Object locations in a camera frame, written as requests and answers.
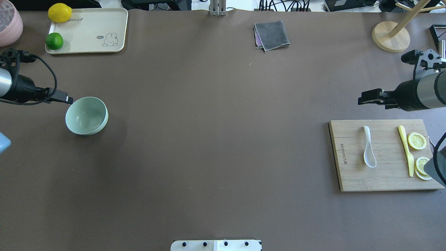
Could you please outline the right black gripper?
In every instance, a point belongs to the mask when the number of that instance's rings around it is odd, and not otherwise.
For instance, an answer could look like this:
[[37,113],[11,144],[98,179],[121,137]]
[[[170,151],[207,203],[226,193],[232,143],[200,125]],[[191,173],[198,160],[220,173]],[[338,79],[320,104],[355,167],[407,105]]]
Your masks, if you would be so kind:
[[386,109],[398,108],[405,111],[418,110],[417,82],[406,81],[393,91],[373,89],[361,93],[358,105],[377,104],[384,105]]

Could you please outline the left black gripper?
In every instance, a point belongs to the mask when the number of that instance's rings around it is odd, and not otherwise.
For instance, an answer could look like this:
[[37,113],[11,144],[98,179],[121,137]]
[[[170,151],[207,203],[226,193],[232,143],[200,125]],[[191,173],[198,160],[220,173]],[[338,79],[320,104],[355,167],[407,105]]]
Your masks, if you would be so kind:
[[69,97],[66,92],[55,89],[42,89],[35,86],[32,79],[18,75],[15,84],[10,90],[10,100],[25,103],[29,101],[42,101],[46,99],[46,103],[62,102],[72,105],[74,99]]

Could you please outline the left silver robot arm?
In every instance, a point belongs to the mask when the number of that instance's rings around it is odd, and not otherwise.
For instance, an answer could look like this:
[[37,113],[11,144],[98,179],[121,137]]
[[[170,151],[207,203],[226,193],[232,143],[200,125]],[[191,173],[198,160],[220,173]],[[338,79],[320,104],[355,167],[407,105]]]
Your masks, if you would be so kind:
[[57,78],[54,75],[54,88],[39,88],[29,77],[13,74],[1,69],[0,94],[1,102],[12,105],[31,106],[41,103],[62,102],[73,104],[74,99],[66,92],[57,90]]

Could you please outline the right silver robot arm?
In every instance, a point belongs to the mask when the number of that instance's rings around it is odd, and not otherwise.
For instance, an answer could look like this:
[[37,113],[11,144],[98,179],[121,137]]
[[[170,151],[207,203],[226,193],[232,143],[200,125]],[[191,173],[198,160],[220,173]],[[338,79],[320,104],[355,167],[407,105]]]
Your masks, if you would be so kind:
[[445,71],[419,79],[405,81],[393,91],[381,88],[364,91],[358,105],[376,104],[385,109],[401,109],[407,112],[445,107]]

